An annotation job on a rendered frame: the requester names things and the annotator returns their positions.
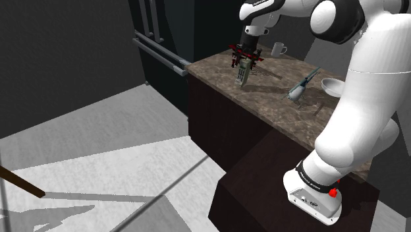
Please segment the white mug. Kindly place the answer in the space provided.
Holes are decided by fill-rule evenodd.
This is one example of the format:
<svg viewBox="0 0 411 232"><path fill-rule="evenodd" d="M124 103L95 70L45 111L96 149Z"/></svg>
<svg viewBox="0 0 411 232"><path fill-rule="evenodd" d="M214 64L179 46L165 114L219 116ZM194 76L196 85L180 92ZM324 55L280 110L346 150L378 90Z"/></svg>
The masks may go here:
<svg viewBox="0 0 411 232"><path fill-rule="evenodd" d="M282 42L275 42L273 49L271 50L271 56L279 57L287 52L287 47Z"/></svg>

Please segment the grey-green phone handset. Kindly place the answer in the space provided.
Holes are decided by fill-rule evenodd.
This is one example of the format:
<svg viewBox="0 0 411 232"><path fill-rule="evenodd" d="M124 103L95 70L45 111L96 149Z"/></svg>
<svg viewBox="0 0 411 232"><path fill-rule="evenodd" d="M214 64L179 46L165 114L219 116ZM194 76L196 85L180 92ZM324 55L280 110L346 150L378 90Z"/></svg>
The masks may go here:
<svg viewBox="0 0 411 232"><path fill-rule="evenodd" d="M252 61L250 59L242 59L238 64L238 74L234 81L235 84L243 87L247 80L250 73Z"/></svg>

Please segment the grey toy helicopter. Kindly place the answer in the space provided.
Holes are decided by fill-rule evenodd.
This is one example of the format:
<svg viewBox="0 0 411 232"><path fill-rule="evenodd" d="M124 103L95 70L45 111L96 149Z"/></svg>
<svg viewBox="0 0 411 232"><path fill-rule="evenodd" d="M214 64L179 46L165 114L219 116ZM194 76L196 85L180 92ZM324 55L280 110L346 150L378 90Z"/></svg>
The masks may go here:
<svg viewBox="0 0 411 232"><path fill-rule="evenodd" d="M294 103L298 104L298 108L302 107L302 104L299 102L300 98L304 99L304 92L306 90L306 85L315 77L317 74L320 73L320 68L317 67L314 69L308 76L303 78L298 84L296 84L293 88L291 88L282 98L281 100L287 98Z"/></svg>

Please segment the dark brown counter cabinet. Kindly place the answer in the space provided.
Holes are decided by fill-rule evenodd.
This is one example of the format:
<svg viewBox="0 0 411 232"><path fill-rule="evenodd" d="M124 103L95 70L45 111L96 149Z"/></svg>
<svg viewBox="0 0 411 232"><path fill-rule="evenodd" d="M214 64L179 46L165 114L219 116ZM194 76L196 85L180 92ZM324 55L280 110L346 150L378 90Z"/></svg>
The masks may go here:
<svg viewBox="0 0 411 232"><path fill-rule="evenodd" d="M199 78L188 76L188 134L228 172L272 126Z"/></svg>

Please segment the white bowl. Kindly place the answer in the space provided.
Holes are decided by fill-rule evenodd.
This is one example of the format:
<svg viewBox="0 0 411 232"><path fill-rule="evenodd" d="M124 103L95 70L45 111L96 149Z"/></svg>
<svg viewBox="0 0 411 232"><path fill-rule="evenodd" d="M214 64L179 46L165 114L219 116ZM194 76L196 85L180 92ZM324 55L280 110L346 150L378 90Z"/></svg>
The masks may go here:
<svg viewBox="0 0 411 232"><path fill-rule="evenodd" d="M321 87L324 92L335 98L340 98L344 89L345 82L336 78L324 78L321 81Z"/></svg>

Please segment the dark robot stand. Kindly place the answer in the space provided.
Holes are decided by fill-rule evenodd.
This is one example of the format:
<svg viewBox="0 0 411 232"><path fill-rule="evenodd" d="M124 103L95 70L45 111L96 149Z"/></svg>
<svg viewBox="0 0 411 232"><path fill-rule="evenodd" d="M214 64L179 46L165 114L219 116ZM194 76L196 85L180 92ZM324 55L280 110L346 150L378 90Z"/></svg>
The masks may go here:
<svg viewBox="0 0 411 232"><path fill-rule="evenodd" d="M370 232L379 190L341 179L342 214L324 225L287 199L283 175L309 154L272 129L218 182L209 219L219 232Z"/></svg>

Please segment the brown wooden bar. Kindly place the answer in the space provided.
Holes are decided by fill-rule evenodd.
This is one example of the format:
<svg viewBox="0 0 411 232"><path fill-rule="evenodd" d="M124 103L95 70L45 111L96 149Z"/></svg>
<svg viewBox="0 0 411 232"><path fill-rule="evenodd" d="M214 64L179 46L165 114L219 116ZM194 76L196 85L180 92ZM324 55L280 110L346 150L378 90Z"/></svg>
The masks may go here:
<svg viewBox="0 0 411 232"><path fill-rule="evenodd" d="M14 174L12 171L4 168L0 165L0 178L10 182L11 184L37 196L38 198L42 198L45 196L45 192L40 188L34 186L32 183L29 183L25 179L19 177L18 175Z"/></svg>

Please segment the red and black toy frame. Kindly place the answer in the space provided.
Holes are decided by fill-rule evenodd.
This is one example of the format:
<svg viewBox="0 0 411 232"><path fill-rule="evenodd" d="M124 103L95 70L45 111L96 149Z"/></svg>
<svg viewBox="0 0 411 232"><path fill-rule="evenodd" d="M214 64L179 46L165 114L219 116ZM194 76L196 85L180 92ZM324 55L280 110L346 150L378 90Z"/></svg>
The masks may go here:
<svg viewBox="0 0 411 232"><path fill-rule="evenodd" d="M260 48L258 48L256 50L256 53L248 53L248 52L245 52L243 50L242 45L240 45L240 44L230 45L229 47L233 51L232 52L232 57L233 58L232 58L232 63L231 63L232 68L235 68L242 59L251 60L250 69L253 69L256 66L257 61L263 61L264 60L264 58L260 57L261 52L262 52L262 49L260 49Z"/></svg>

